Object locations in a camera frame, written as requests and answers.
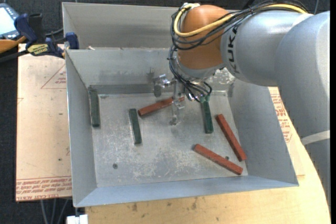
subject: red wooden block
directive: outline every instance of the red wooden block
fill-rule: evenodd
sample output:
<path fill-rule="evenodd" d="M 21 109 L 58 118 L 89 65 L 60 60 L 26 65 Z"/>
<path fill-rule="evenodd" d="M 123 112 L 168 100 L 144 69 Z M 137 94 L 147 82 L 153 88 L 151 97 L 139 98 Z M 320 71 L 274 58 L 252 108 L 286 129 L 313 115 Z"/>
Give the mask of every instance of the red wooden block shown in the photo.
<path fill-rule="evenodd" d="M 180 102 L 182 102 L 183 100 L 184 100 L 184 97 L 179 98 Z M 170 106 L 172 103 L 173 103 L 173 98 L 170 97 L 168 99 L 162 100 L 160 102 L 157 102 L 157 103 L 154 103 L 154 104 L 151 104 L 151 105 L 145 106 L 144 108 L 139 109 L 138 114 L 139 116 L 145 116 L 154 111 Z"/>
<path fill-rule="evenodd" d="M 216 120 L 219 124 L 219 127 L 222 129 L 226 139 L 228 140 L 230 146 L 232 147 L 234 153 L 236 154 L 238 160 L 240 162 L 246 160 L 247 159 L 246 154 L 244 150 L 242 149 L 241 145 L 239 144 L 237 138 L 233 134 L 224 116 L 222 114 L 217 115 Z"/>
<path fill-rule="evenodd" d="M 210 159 L 214 163 L 228 169 L 229 171 L 241 175 L 243 172 L 243 168 L 234 164 L 233 162 L 228 161 L 226 158 L 219 156 L 218 154 L 208 150 L 206 147 L 201 146 L 200 144 L 196 144 L 193 148 L 193 151 L 201 154 L 203 157 Z"/>

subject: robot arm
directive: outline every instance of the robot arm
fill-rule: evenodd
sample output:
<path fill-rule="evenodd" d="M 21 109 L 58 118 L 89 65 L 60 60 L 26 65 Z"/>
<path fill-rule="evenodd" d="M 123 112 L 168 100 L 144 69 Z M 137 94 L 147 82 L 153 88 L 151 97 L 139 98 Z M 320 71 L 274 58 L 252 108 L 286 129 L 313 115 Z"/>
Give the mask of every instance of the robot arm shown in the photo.
<path fill-rule="evenodd" d="M 203 102 L 211 92 L 205 80 L 223 68 L 245 82 L 279 88 L 331 206 L 330 12 L 312 15 L 288 2 L 236 13 L 185 4 L 173 15 L 171 32 L 171 70 L 190 100 Z"/>

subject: yellow cable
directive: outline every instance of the yellow cable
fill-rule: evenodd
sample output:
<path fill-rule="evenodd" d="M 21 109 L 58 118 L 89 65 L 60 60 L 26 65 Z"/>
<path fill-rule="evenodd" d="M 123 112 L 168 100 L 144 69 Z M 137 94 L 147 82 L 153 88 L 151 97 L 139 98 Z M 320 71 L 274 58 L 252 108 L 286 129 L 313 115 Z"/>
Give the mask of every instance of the yellow cable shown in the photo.
<path fill-rule="evenodd" d="M 179 13 L 177 14 L 175 20 L 174 20 L 174 31 L 175 33 L 180 36 L 180 37 L 191 37 L 191 36 L 194 36 L 194 35 L 197 35 L 205 30 L 209 30 L 210 28 L 213 28 L 213 27 L 217 27 L 223 23 L 225 23 L 226 21 L 228 21 L 233 15 L 232 14 L 228 14 L 227 16 L 225 16 L 224 18 L 218 20 L 218 21 L 215 21 L 211 24 L 208 24 L 206 26 L 203 26 L 199 29 L 196 29 L 194 31 L 191 31 L 191 32 L 187 32 L 187 33 L 182 33 L 178 30 L 178 27 L 177 27 L 177 24 L 181 18 L 181 16 L 187 11 L 189 10 L 190 8 L 192 7 L 196 7 L 196 6 L 199 6 L 199 4 L 187 4 L 185 5 L 180 11 Z M 290 5 L 290 4 L 271 4 L 271 5 L 267 5 L 265 6 L 264 8 L 268 8 L 268 7 L 282 7 L 282 8 L 289 8 L 289 9 L 292 9 L 296 12 L 299 12 L 299 13 L 307 13 L 305 10 L 303 10 L 302 8 L 299 8 L 297 6 L 293 6 L 293 5 Z"/>

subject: monitor screen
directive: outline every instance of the monitor screen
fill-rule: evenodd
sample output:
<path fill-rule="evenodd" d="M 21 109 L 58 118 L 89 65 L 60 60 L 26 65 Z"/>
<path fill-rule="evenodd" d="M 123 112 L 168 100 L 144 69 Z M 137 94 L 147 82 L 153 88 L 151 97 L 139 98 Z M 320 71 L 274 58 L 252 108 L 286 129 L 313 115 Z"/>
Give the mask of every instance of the monitor screen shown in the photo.
<path fill-rule="evenodd" d="M 7 13 L 5 8 L 0 8 L 0 35 L 15 31 L 14 20 Z"/>

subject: orange object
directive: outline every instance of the orange object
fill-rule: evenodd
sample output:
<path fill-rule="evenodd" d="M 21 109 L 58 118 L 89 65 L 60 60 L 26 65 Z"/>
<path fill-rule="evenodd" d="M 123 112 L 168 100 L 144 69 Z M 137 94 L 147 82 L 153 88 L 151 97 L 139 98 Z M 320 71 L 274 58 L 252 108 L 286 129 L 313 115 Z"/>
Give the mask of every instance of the orange object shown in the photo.
<path fill-rule="evenodd" d="M 227 10 L 213 5 L 201 5 L 192 8 L 188 11 L 182 21 L 181 31 L 187 33 L 202 28 L 220 19 L 227 13 Z M 214 28 L 211 28 L 195 36 L 188 37 L 186 40 L 202 38 L 213 29 Z M 222 33 L 223 31 L 220 31 L 213 37 L 207 38 L 204 43 L 209 44 L 206 46 L 198 46 L 192 50 L 178 50 L 177 54 L 179 62 L 191 69 L 205 69 L 222 64 L 222 54 L 220 53 L 220 36 Z M 187 48 L 190 45 L 179 44 L 179 46 Z"/>
<path fill-rule="evenodd" d="M 178 99 L 180 102 L 184 100 L 184 97 L 180 97 Z M 141 108 L 138 110 L 138 115 L 139 116 L 145 116 L 147 114 L 150 114 L 154 111 L 160 110 L 162 108 L 165 108 L 167 106 L 170 106 L 173 103 L 173 98 L 170 97 L 168 99 L 162 100 L 160 102 L 145 106 L 144 108 Z"/>
<path fill-rule="evenodd" d="M 201 146 L 200 144 L 196 144 L 193 148 L 193 151 L 199 153 L 203 157 L 206 157 L 207 159 L 213 161 L 214 163 L 228 169 L 229 171 L 237 175 L 241 175 L 243 172 L 242 167 L 234 164 L 233 162 L 228 161 L 226 158 L 219 156 L 218 154 L 212 152 L 211 150 L 208 150 L 206 147 Z"/>
<path fill-rule="evenodd" d="M 20 37 L 18 40 L 10 40 L 10 39 L 0 40 L 0 54 L 16 47 L 25 40 L 26 37 Z"/>
<path fill-rule="evenodd" d="M 247 159 L 246 154 L 243 150 L 243 148 L 241 147 L 241 145 L 239 144 L 237 138 L 235 137 L 235 135 L 233 134 L 229 124 L 227 123 L 226 119 L 224 118 L 224 116 L 222 114 L 217 115 L 216 116 L 216 121 L 219 124 L 219 127 L 222 129 L 226 139 L 228 140 L 230 146 L 232 147 L 234 153 L 236 154 L 238 160 L 244 161 Z"/>

